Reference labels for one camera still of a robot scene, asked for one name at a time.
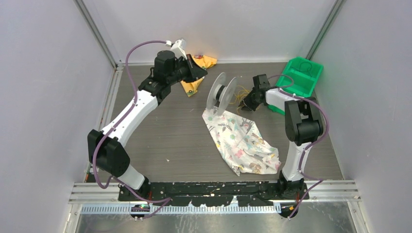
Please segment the translucent white cable spool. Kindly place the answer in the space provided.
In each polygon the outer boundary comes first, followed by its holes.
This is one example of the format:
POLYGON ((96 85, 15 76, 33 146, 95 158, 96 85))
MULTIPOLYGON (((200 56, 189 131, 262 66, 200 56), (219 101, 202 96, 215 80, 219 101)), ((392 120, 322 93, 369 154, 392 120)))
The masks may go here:
POLYGON ((206 110, 216 109, 214 115, 222 115, 234 96, 237 86, 237 77, 228 81, 225 72, 222 72, 214 81, 206 100, 206 110))

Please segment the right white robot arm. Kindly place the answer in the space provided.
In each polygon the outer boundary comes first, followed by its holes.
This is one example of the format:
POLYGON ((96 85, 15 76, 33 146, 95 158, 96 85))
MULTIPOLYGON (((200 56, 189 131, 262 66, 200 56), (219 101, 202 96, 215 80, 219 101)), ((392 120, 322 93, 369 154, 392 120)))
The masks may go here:
POLYGON ((304 166, 314 143, 323 135, 322 111, 313 97, 304 98, 272 86, 267 75, 253 77, 253 88, 241 100, 243 110, 254 111, 261 104, 273 105, 284 112, 285 132, 289 140, 286 162, 276 183, 282 199, 302 200, 307 196, 304 166))

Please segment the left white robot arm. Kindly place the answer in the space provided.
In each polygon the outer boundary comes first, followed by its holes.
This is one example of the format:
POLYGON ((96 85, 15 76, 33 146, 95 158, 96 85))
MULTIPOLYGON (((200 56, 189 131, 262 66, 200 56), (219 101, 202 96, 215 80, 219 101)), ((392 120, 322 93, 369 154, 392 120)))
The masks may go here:
POLYGON ((177 58, 170 50, 160 51, 150 75, 139 85, 135 96, 123 111, 101 130, 91 130, 87 136, 89 161, 93 169, 108 172, 130 189, 138 201, 149 195, 149 180, 132 165, 125 145, 132 133, 171 92, 171 86, 185 81, 195 82, 207 75, 188 54, 177 58))

